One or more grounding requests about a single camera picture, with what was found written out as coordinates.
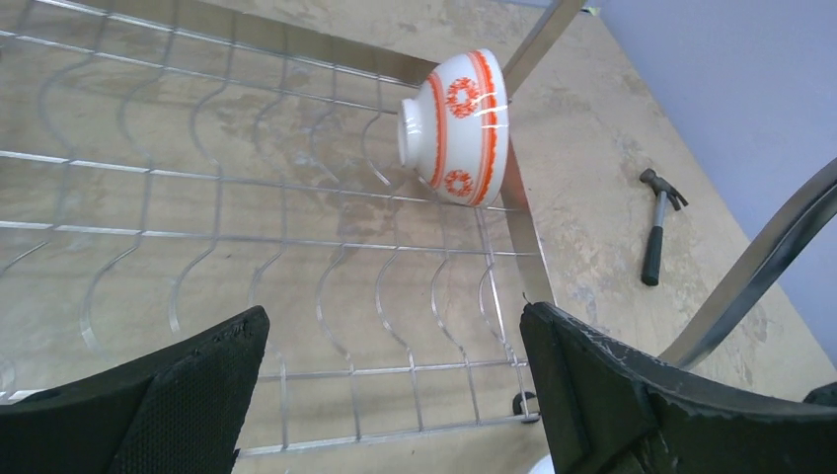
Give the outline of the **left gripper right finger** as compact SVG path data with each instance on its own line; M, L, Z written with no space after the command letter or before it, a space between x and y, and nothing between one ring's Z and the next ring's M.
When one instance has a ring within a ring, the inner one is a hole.
M548 302L519 329L558 473L832 473L836 410L727 386Z

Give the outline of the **small black hammer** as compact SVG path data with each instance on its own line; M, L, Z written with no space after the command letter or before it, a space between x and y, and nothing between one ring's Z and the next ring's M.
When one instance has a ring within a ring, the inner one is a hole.
M642 265L641 281L647 286L657 286L660 276L665 212L669 204L675 211L679 211L682 207L688 205L688 201L676 188L651 168L641 172L640 181L653 190L656 199L652 227L648 234Z

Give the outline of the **orange patterned bowl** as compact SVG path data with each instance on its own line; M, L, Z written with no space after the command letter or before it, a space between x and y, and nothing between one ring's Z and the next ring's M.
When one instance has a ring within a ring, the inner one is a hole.
M398 110L401 165L442 198L492 204L509 150L508 95L501 67L486 48L437 65Z

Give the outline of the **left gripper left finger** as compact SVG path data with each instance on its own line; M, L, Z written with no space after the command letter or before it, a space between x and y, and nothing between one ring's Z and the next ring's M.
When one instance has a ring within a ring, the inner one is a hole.
M270 322L193 337L1 408L4 473L229 473Z

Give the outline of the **steel two-tier dish rack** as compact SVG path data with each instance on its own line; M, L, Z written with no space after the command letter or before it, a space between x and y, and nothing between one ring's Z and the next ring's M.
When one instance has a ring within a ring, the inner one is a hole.
M512 99L494 203L398 163L397 107L462 49L514 54L532 13L475 1L5 1L1 405L271 320L239 468L546 448L517 324L552 299L650 354L747 246L603 24L559 17ZM653 169L659 284L641 281Z

